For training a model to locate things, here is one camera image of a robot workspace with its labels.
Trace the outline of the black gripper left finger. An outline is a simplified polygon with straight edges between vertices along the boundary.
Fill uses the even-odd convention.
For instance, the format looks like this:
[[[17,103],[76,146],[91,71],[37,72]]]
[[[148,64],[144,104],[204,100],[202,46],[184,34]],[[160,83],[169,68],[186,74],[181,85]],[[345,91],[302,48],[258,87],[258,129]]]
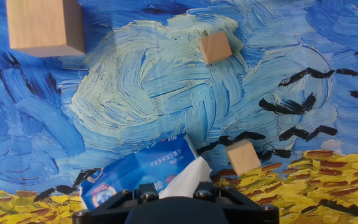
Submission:
[[[72,224],[121,224],[138,205],[159,199],[153,183],[140,184],[135,190],[124,189],[94,210],[82,209],[72,216]]]

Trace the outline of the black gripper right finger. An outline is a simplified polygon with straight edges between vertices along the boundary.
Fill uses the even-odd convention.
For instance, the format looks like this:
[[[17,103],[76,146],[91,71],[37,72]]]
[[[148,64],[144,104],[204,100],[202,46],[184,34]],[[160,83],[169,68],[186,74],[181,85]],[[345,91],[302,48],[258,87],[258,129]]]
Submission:
[[[198,215],[207,223],[278,224],[278,208],[271,204],[259,205],[234,187],[217,187],[211,182],[200,182],[193,199],[204,202]]]

